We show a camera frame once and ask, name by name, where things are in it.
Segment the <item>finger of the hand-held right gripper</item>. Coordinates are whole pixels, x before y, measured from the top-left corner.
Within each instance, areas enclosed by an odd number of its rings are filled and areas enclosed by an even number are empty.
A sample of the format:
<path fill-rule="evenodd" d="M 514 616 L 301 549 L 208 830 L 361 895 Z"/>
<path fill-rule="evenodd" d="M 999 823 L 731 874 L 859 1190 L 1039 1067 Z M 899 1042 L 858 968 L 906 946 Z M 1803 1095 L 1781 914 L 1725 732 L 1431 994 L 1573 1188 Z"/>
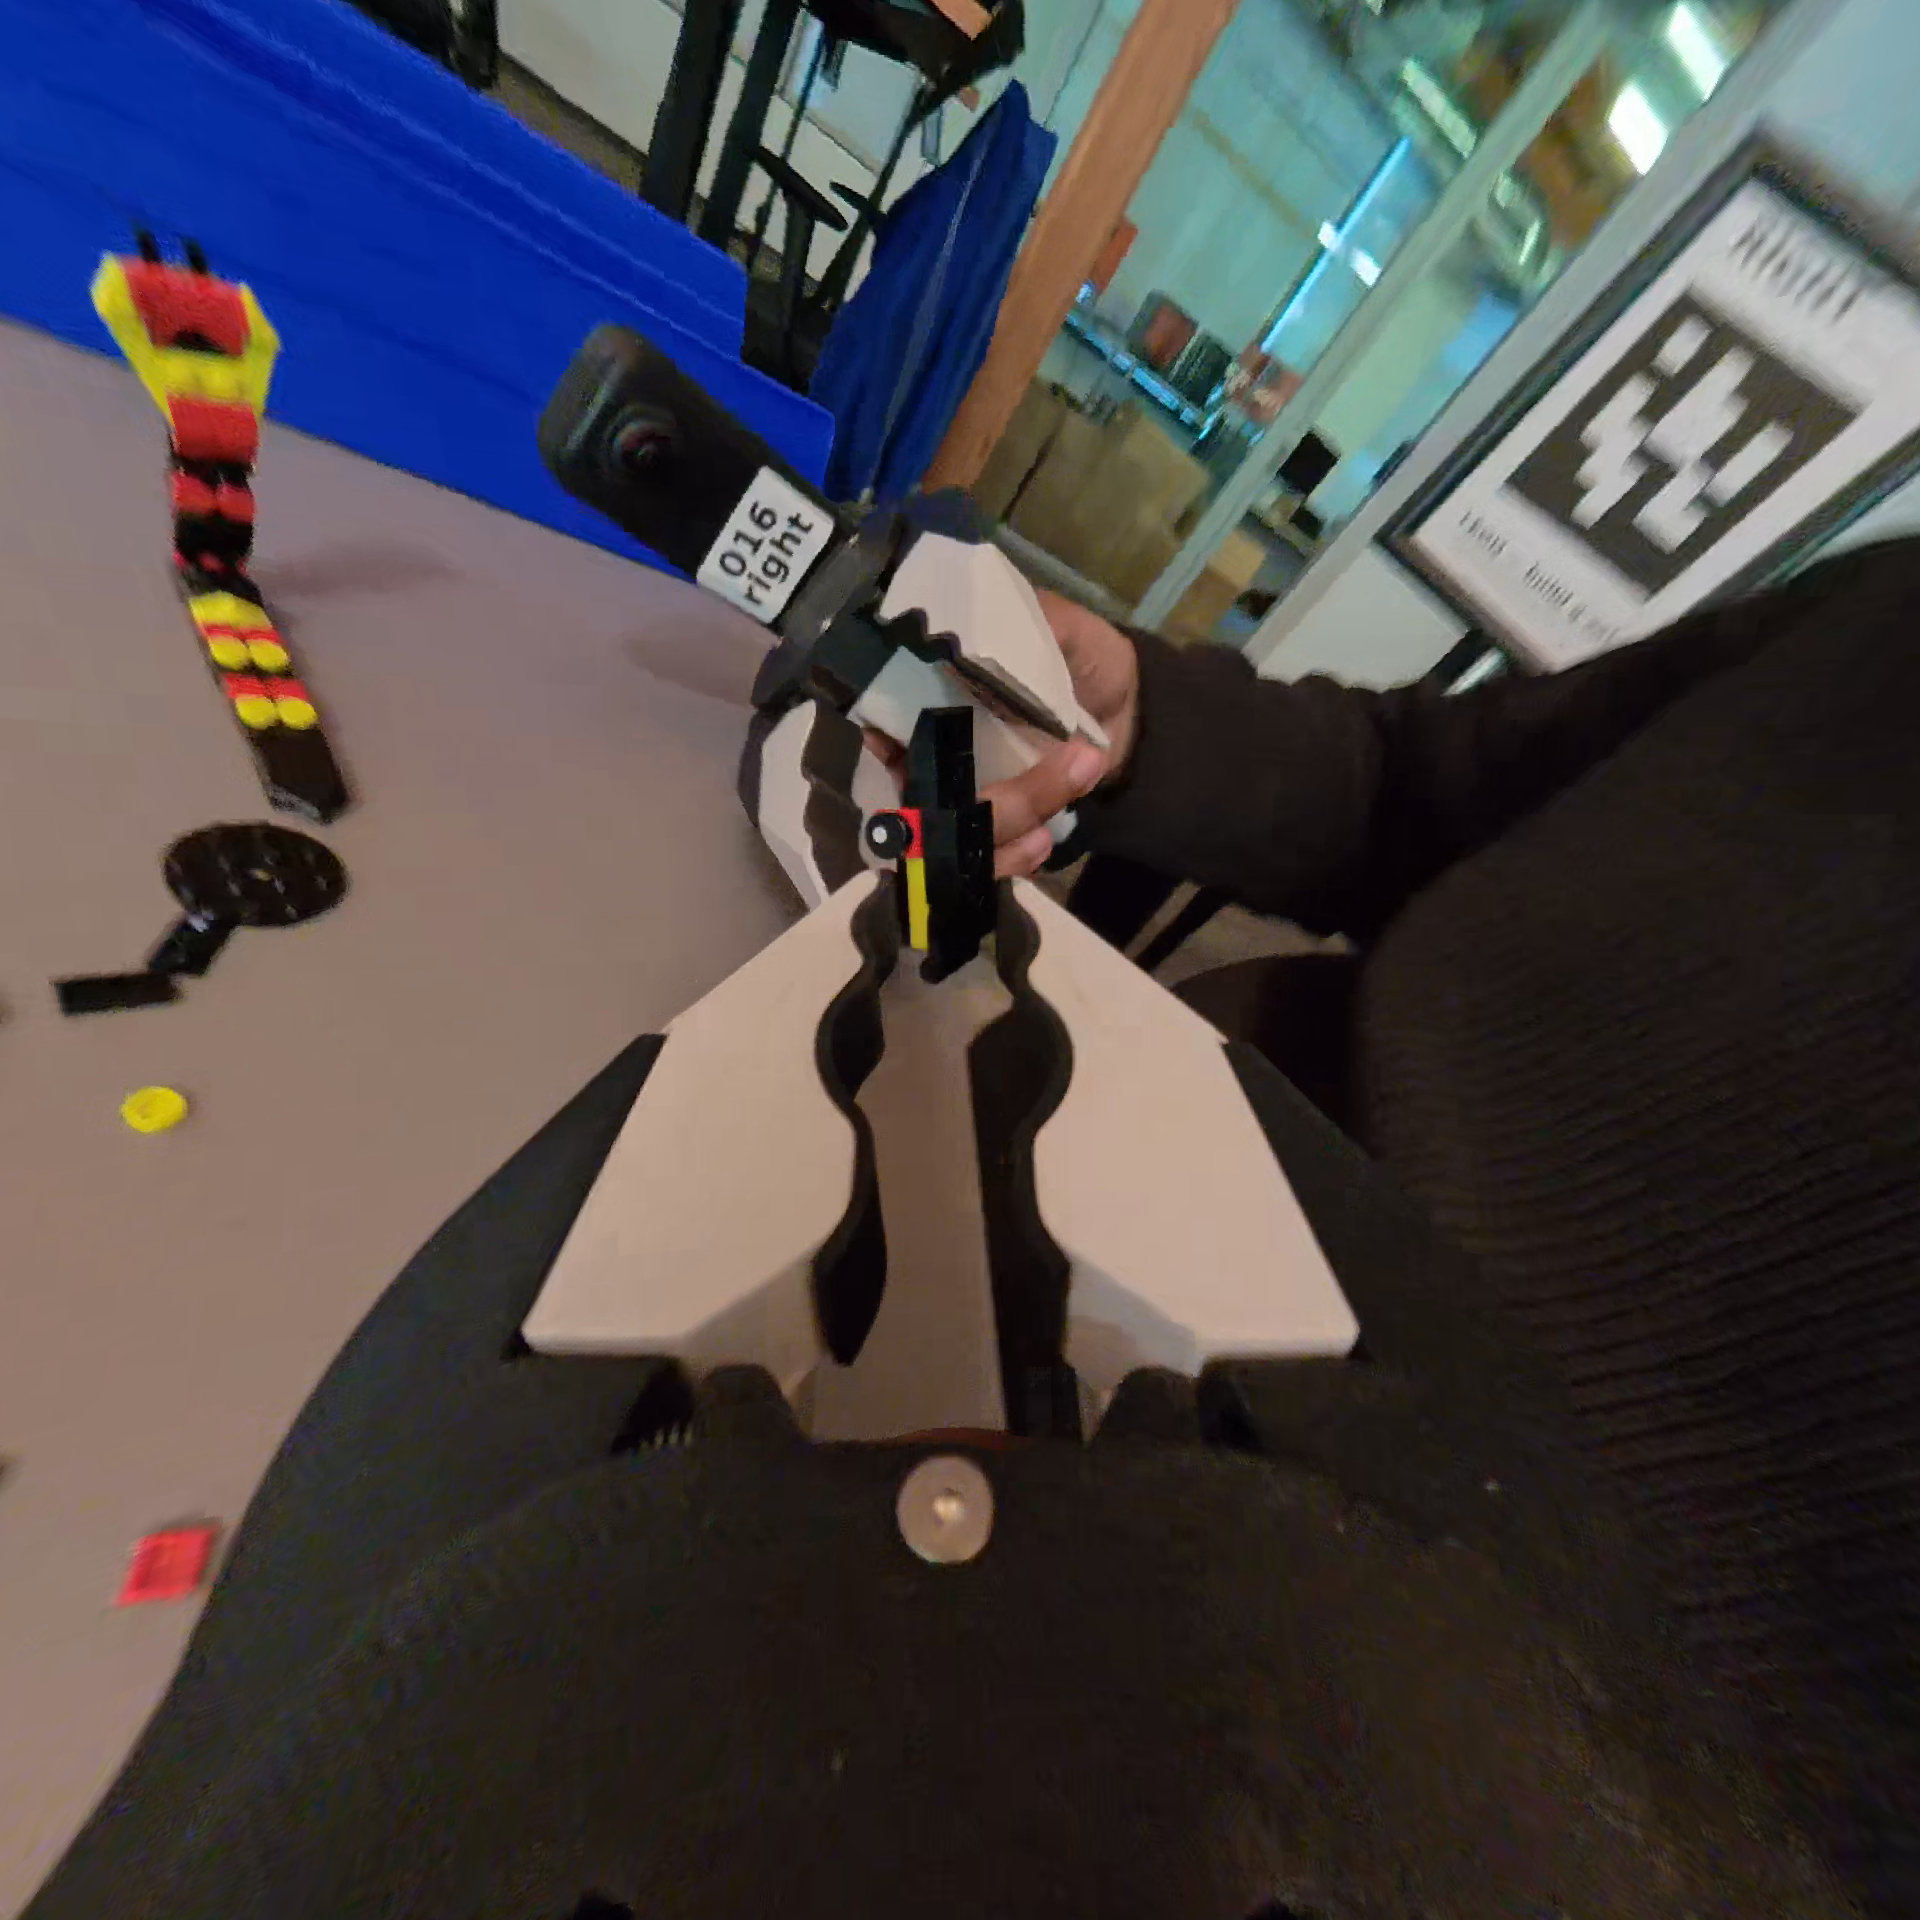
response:
<path fill-rule="evenodd" d="M 881 629 L 1034 735 L 1112 738 L 1082 704 L 1039 589 L 993 539 L 914 533 L 879 602 Z"/>
<path fill-rule="evenodd" d="M 902 799 L 864 728 L 831 704 L 757 711 L 736 791 L 806 908 L 872 869 L 866 821 Z"/>

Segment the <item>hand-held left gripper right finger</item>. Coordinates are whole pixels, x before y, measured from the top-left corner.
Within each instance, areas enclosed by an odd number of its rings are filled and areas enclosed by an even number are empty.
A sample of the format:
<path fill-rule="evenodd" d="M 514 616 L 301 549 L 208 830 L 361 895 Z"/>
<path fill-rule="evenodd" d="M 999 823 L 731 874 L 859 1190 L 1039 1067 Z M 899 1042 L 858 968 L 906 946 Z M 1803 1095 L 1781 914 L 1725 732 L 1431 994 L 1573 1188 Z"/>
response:
<path fill-rule="evenodd" d="M 1080 1438 L 1144 1370 L 1344 1358 L 1358 1316 L 1224 1036 L 1026 880 L 968 1047 L 1014 1434 Z"/>

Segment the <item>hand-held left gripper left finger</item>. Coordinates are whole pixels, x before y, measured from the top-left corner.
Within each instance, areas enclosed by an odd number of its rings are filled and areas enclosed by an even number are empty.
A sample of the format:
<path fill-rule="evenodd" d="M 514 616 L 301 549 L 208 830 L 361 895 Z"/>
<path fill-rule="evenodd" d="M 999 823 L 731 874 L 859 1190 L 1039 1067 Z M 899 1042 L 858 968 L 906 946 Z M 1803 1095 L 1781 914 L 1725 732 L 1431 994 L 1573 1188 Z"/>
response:
<path fill-rule="evenodd" d="M 897 884 L 864 874 L 670 1019 L 522 1322 L 534 1354 L 760 1367 L 819 1434 L 821 1374 L 886 1288 L 858 1095 L 899 952 Z"/>

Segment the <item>small black red lego assembly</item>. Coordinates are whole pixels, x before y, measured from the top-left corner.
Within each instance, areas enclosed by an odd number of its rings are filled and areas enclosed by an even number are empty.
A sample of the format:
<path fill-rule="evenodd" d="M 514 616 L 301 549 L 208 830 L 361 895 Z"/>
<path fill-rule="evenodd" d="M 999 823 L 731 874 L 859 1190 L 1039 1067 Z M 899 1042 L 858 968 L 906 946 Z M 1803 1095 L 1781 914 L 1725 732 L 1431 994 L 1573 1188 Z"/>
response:
<path fill-rule="evenodd" d="M 974 708 L 927 708 L 903 757 L 903 796 L 862 826 L 897 870 L 899 925 L 934 984 L 973 964 L 998 927 L 993 805 L 976 792 Z"/>

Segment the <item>person's right forearm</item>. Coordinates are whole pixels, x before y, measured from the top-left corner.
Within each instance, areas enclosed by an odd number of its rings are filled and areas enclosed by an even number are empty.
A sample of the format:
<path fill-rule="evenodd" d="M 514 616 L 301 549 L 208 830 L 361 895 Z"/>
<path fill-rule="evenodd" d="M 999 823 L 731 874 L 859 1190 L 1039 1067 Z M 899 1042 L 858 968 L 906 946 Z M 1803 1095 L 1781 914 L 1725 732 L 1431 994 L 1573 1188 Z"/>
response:
<path fill-rule="evenodd" d="M 1829 555 L 1787 583 L 1703 607 L 1551 677 L 1462 692 L 1267 678 L 1218 646 L 1139 632 L 1123 765 L 1077 806 L 1097 854 L 1215 888 L 1313 932 L 1369 936 L 1449 867 L 1491 846 L 1690 696 L 1813 638 L 1917 664 L 1914 534 Z"/>

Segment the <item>long red yellow lego assembly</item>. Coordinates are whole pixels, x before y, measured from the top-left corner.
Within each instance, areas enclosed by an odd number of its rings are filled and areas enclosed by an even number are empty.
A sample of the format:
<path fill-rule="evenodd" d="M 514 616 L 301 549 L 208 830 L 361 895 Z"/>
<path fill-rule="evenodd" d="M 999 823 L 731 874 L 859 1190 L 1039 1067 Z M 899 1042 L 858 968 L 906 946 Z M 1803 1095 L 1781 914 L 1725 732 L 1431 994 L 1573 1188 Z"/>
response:
<path fill-rule="evenodd" d="M 353 802 L 345 767 L 253 574 L 278 327 L 250 286 L 210 267 L 198 240 L 169 253 L 150 228 L 135 228 L 130 251 L 104 255 L 89 299 L 165 428 L 174 580 L 210 680 L 266 799 L 330 826 Z"/>

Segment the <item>black round lego plate assembly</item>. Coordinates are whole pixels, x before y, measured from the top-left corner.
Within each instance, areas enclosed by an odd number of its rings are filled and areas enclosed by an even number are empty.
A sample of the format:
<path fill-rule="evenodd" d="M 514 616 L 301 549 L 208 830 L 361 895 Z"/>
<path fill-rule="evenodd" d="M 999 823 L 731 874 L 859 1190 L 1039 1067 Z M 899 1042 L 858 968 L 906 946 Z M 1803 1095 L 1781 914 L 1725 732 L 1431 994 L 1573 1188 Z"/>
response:
<path fill-rule="evenodd" d="M 347 898 L 345 864 L 320 838 L 275 823 L 214 823 L 182 834 L 161 860 L 177 919 L 141 968 L 55 983 L 62 1018 L 104 1018 L 178 998 L 234 932 L 296 927 Z"/>

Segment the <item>lone red flat lego piece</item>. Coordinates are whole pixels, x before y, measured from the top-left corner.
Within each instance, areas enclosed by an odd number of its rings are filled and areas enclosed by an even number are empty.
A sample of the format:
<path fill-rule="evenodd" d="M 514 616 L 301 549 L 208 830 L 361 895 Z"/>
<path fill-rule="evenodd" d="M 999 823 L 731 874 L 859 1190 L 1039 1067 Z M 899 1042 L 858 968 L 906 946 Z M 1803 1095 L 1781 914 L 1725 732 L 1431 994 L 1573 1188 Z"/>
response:
<path fill-rule="evenodd" d="M 177 1520 L 143 1534 L 128 1550 L 113 1607 L 178 1603 L 201 1592 L 222 1539 L 217 1520 Z"/>

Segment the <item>person's right hand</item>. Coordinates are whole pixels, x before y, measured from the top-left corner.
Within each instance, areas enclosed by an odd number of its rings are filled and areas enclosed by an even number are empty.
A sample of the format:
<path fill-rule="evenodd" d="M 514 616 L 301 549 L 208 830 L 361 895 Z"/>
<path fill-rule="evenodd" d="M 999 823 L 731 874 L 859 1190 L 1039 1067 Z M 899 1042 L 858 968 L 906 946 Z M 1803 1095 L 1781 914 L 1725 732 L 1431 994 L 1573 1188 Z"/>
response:
<path fill-rule="evenodd" d="M 1039 589 L 1047 627 L 1072 677 L 1077 702 L 1106 746 L 1075 735 L 1047 750 L 1022 775 L 984 788 L 993 805 L 994 874 L 1034 878 L 1055 852 L 1058 816 L 1117 781 L 1135 755 L 1142 717 L 1142 675 L 1135 638 L 1105 615 L 1058 592 Z"/>

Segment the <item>cardboard boxes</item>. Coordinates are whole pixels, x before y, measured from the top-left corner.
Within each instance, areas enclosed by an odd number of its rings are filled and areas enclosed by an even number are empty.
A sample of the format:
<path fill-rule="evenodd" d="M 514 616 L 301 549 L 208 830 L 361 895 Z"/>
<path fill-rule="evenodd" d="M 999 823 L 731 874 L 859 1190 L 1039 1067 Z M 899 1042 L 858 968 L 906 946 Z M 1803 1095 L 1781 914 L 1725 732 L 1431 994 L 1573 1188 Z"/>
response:
<path fill-rule="evenodd" d="M 1046 379 L 1026 386 L 974 483 L 1034 580 L 1113 616 L 1139 613 L 1213 491 L 1210 469 L 1149 406 L 1096 413 Z"/>

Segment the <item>blue chair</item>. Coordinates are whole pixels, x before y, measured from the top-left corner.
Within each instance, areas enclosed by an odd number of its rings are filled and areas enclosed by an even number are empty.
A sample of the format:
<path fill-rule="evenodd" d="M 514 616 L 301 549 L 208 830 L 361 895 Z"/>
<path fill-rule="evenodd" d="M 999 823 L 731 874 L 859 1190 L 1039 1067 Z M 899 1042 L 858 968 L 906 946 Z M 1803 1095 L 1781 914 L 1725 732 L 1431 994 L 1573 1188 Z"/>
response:
<path fill-rule="evenodd" d="M 886 211 L 808 383 L 832 418 L 831 498 L 902 501 L 925 478 L 986 362 L 1057 144 L 1011 80 Z"/>

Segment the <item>blue plastic bin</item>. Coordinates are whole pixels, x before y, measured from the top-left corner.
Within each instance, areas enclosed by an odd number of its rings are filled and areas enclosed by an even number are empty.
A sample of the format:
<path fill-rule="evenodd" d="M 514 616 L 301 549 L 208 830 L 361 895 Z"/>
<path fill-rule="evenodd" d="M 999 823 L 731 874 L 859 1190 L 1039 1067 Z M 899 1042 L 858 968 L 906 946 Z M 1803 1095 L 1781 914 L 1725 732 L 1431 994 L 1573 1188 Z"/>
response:
<path fill-rule="evenodd" d="M 643 333 L 810 483 L 832 421 L 742 356 L 742 267 L 347 4 L 2 7 L 6 318 L 113 354 L 134 231 L 199 243 L 281 336 L 272 418 L 654 565 L 573 501 L 537 415 Z"/>

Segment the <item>wooden beam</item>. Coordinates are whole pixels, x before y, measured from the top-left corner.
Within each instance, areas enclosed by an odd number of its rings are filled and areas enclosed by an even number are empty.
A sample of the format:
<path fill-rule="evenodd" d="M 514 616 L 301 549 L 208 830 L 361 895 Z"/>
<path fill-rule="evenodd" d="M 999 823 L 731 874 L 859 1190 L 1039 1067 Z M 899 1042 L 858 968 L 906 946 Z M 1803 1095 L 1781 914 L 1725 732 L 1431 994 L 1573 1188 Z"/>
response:
<path fill-rule="evenodd" d="M 984 472 L 1235 12 L 1235 3 L 1142 3 L 1037 211 L 993 346 L 925 490 L 973 490 Z"/>

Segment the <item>person's dark sweater torso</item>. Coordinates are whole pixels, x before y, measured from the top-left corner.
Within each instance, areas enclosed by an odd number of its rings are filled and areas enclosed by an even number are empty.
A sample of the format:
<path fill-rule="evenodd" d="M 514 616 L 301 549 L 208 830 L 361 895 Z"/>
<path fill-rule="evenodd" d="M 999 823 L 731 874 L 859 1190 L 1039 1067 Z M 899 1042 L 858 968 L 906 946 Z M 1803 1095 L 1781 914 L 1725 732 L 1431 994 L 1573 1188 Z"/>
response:
<path fill-rule="evenodd" d="M 1263 1048 L 1472 1261 L 1671 1618 L 1875 1915 L 1917 1915 L 1917 750 L 1643 734 Z"/>

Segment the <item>black white marker board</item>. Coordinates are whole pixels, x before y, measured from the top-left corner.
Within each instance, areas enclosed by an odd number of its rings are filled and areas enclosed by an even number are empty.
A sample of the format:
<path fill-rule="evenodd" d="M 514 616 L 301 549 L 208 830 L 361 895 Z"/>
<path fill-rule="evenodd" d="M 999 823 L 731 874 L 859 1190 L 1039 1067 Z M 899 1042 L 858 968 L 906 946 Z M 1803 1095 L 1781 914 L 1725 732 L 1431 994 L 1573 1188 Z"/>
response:
<path fill-rule="evenodd" d="M 1562 670 L 1774 583 L 1917 478 L 1917 247 L 1751 134 L 1384 543 Z"/>

